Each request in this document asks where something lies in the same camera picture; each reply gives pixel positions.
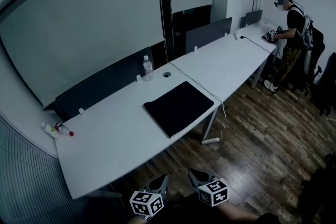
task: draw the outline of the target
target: plastic water bottle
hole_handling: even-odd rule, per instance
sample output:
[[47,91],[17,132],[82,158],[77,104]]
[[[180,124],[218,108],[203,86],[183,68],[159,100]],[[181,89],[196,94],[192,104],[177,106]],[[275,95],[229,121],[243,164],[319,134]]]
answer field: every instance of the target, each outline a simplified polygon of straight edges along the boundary
[[54,127],[51,127],[49,124],[45,124],[44,122],[41,124],[41,127],[51,137],[59,139],[59,132],[57,132],[57,130]]
[[148,59],[147,55],[143,57],[142,64],[143,64],[143,68],[145,69],[145,73],[146,73],[146,76],[145,76],[146,81],[152,81],[154,79],[153,65]]
[[74,132],[70,131],[69,128],[67,128],[66,126],[64,126],[63,124],[61,124],[59,122],[56,123],[55,128],[61,134],[74,136]]

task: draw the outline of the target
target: human arm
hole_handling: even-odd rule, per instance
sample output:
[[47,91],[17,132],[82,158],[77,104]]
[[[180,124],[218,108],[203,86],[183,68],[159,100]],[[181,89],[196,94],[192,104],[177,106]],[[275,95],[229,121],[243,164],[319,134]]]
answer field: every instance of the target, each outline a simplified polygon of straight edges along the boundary
[[223,202],[217,205],[216,208],[233,222],[254,222],[258,219],[258,216],[241,211],[228,202]]
[[294,38],[296,32],[296,28],[288,28],[287,32],[284,32],[282,34],[275,34],[275,39],[289,39]]
[[142,217],[135,216],[127,224],[145,224],[148,221],[144,220]]

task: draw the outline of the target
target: gray divider panel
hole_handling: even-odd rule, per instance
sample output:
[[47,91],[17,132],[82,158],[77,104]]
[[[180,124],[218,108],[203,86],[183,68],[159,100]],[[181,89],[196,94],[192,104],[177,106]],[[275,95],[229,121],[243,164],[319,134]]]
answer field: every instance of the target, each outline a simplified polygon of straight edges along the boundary
[[246,13],[246,18],[244,22],[244,27],[246,25],[251,25],[259,22],[261,20],[262,10],[257,10],[256,12]]
[[201,48],[220,39],[225,33],[230,34],[231,23],[232,18],[226,18],[188,31],[185,36],[185,53],[192,52],[195,46]]
[[54,109],[63,120],[79,114],[80,108],[88,109],[116,91],[144,76],[143,56],[153,63],[151,47],[144,48],[84,79],[56,97]]

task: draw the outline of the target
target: gray backpack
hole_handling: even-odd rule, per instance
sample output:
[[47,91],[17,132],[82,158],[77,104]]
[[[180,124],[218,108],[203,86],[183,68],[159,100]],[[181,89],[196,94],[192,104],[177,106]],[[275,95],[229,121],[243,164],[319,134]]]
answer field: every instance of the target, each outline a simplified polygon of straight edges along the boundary
[[308,75],[308,70],[309,70],[309,65],[310,65],[310,59],[311,59],[311,50],[313,48],[312,42],[313,42],[313,20],[311,19],[311,17],[309,15],[304,15],[304,13],[296,8],[293,7],[290,10],[295,10],[298,13],[300,13],[304,18],[304,27],[302,30],[302,33],[299,32],[298,29],[296,29],[296,31],[298,32],[298,34],[300,35],[300,37],[302,38],[302,43],[305,45],[306,47],[306,54],[305,54],[305,63],[303,65],[303,69],[306,75]]
[[293,7],[291,8],[290,10],[295,10],[297,11],[298,13],[300,13],[304,18],[305,18],[305,21],[304,21],[304,27],[303,27],[303,30],[302,30],[302,33],[299,32],[298,29],[296,29],[296,31],[298,32],[298,34],[300,35],[300,37],[302,38],[303,40],[303,44],[311,49],[313,46],[312,46],[312,41],[313,41],[313,20],[311,19],[311,17],[309,15],[305,15],[300,9],[296,8],[296,7]]

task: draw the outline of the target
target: white cable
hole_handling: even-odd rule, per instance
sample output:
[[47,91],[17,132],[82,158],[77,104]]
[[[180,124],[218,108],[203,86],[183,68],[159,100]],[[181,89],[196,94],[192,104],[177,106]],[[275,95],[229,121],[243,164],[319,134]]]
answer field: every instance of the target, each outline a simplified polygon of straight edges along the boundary
[[[198,86],[200,86],[203,90],[205,90],[206,92],[208,92],[212,97],[214,97],[215,99],[217,99],[221,104],[222,104],[222,109],[223,109],[223,112],[224,112],[224,115],[225,115],[225,119],[226,119],[226,113],[225,113],[225,110],[224,110],[224,104],[223,102],[221,101],[221,99],[214,95],[213,93],[209,92],[202,84],[200,84],[197,80],[194,80],[192,77],[188,76],[182,69],[178,68],[176,65],[174,65],[172,62],[169,62],[171,65],[173,65],[181,74],[185,75],[186,77],[190,78],[193,82],[195,82]],[[223,127],[225,128],[225,125],[224,125],[224,119],[222,120],[222,125]]]

